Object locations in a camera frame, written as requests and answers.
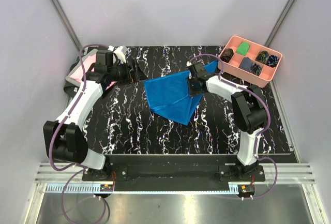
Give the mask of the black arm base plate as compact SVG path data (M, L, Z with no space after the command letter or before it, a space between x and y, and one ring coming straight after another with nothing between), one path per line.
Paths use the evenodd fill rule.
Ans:
M238 162L219 159L171 158L161 160L113 159L107 172L89 170L84 182L101 184L101 192L164 195L236 195L240 187L254 192L255 183L266 181L263 167L255 162L244 168Z

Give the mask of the blue satin napkin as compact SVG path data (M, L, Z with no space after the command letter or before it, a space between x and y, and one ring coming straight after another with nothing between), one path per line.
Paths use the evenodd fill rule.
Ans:
M189 95L186 78L190 71L182 71L144 82L150 110L170 121L188 125L202 99L202 95Z

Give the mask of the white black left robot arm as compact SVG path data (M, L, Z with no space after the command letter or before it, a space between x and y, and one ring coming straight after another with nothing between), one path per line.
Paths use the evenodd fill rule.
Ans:
M43 126L43 135L52 168L54 161L67 162L85 170L94 169L98 179L105 181L112 173L105 155L88 147L83 126L94 104L112 83L127 85L147 79L135 59L126 59L127 48L109 46L96 52L96 59L89 67L81 66L82 82L71 103L55 120Z

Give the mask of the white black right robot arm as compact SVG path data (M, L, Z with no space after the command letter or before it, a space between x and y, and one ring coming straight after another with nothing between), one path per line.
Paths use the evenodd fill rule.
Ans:
M191 97L211 93L231 102L235 125L240 129L240 146L235 175L246 181L253 175L252 164L258 160L258 144L261 134L270 126L270 112L256 86L244 86L231 82L215 72L209 73L201 62L187 63L186 78Z

